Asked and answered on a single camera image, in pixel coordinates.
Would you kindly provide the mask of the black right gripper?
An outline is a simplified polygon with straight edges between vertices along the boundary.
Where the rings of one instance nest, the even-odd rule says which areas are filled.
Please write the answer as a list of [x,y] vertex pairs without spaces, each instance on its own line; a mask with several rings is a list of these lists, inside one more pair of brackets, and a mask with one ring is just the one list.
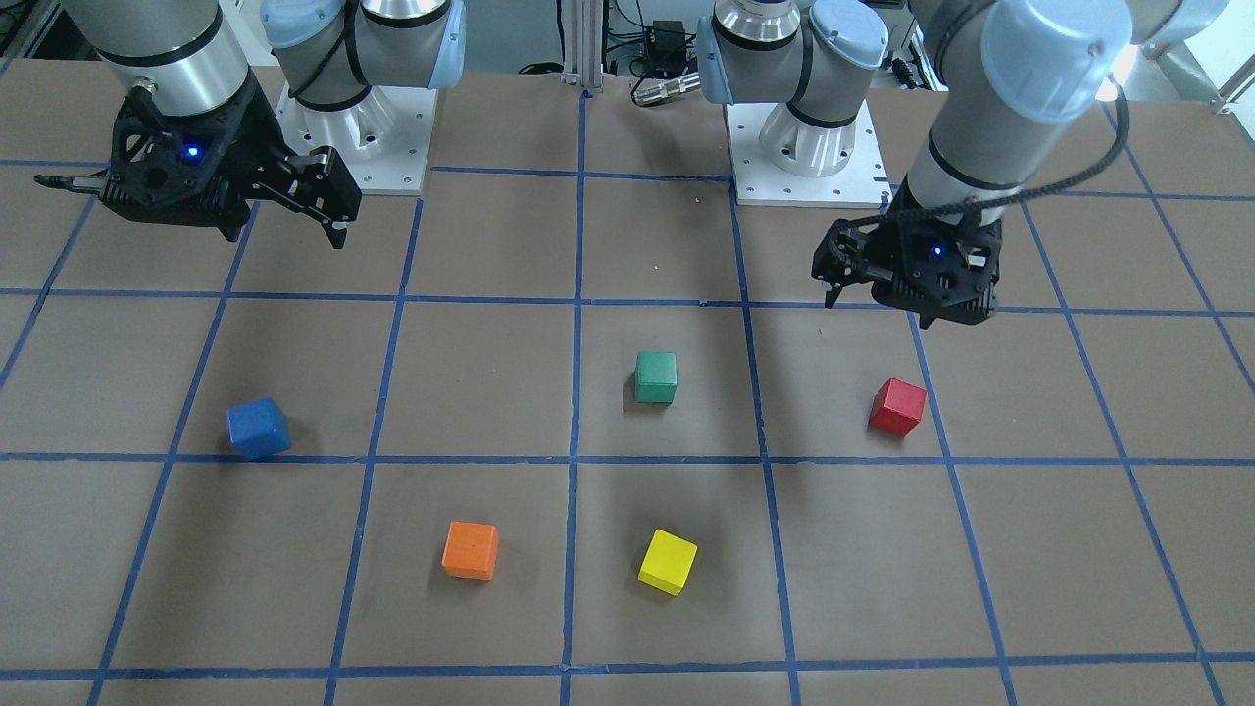
[[154,83],[136,80],[112,133],[108,169],[97,176],[34,176],[34,182],[98,198],[122,218],[211,227],[233,242],[252,198],[269,198],[318,221],[333,250],[344,250],[361,188],[333,147],[294,155],[269,97],[247,75],[223,107],[195,117],[159,112]]

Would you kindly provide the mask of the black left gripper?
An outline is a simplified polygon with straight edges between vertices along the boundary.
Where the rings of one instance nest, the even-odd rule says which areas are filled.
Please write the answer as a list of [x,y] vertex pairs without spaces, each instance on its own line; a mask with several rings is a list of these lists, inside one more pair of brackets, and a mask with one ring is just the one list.
[[983,224],[976,214],[958,224],[887,221],[868,232],[835,219],[814,250],[811,278],[825,287],[825,308],[848,286],[868,283],[878,303],[919,313],[922,327],[937,319],[975,326],[998,310],[1001,246],[1001,219]]

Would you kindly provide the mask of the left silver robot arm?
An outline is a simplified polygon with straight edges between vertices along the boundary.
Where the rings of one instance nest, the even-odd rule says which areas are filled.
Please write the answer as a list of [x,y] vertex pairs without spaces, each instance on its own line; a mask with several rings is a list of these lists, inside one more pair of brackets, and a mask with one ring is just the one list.
[[[1103,173],[1130,138],[1118,92],[1111,147],[1074,176],[1030,187],[1073,122],[1096,103],[1127,46],[1195,36],[1224,1],[911,1],[924,53],[945,87],[887,209],[835,219],[811,276],[825,307],[868,285],[884,307],[978,325],[998,308],[1001,214]],[[704,97],[722,107],[772,104],[772,161],[797,176],[842,166],[845,139],[889,46],[882,18],[861,1],[717,1],[697,34]]]

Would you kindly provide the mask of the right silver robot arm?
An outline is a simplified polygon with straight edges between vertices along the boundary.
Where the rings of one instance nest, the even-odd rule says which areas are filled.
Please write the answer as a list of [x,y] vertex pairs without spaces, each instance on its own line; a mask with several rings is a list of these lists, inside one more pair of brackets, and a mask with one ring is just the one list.
[[433,95],[466,71],[462,1],[265,1],[286,92],[271,107],[216,1],[68,1],[120,78],[105,169],[35,176],[122,218],[215,228],[236,242],[256,201],[314,219],[341,250],[363,187],[425,149],[398,95]]

